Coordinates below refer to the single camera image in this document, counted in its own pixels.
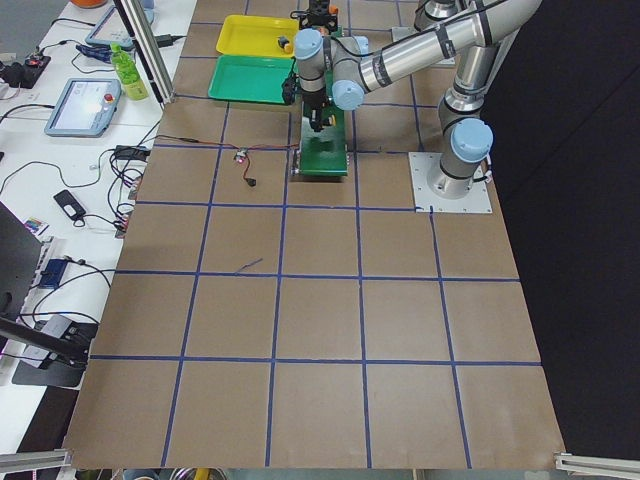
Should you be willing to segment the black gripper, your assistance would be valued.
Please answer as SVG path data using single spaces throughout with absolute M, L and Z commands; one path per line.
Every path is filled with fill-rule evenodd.
M 303 116 L 309 120 L 314 132 L 324 128 L 325 109 L 330 106 L 324 80 L 308 81 L 297 74 L 290 74 L 282 82 L 282 99 L 285 105 L 292 105 L 298 95 L 302 96 Z
M 306 10 L 297 13 L 300 29 L 323 27 L 328 31 L 336 31 L 339 9 L 329 0 L 309 0 Z

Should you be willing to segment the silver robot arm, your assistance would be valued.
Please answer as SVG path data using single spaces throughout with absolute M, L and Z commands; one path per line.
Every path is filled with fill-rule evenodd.
M 336 149 L 322 136 L 335 125 L 335 110 L 354 111 L 366 94 L 458 58 L 453 84 L 438 105 L 444 151 L 426 184 L 441 198 L 467 196 L 480 182 L 475 172 L 493 144 L 493 133 L 480 118 L 484 97 L 520 28 L 539 6 L 519 0 L 422 1 L 412 33 L 370 52 L 359 37 L 336 36 L 336 17 L 327 2 L 310 2 L 299 17 L 300 29 L 291 42 L 293 66 L 282 84 L 285 103 L 302 100 L 303 131 L 292 172 L 339 175 L 324 158 Z M 317 165 L 314 151 L 323 157 Z

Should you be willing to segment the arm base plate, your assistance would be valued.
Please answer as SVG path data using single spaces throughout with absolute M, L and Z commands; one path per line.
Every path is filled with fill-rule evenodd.
M 409 152 L 414 210 L 424 213 L 491 214 L 493 212 L 482 164 L 467 179 L 454 179 L 441 170 L 439 152 Z

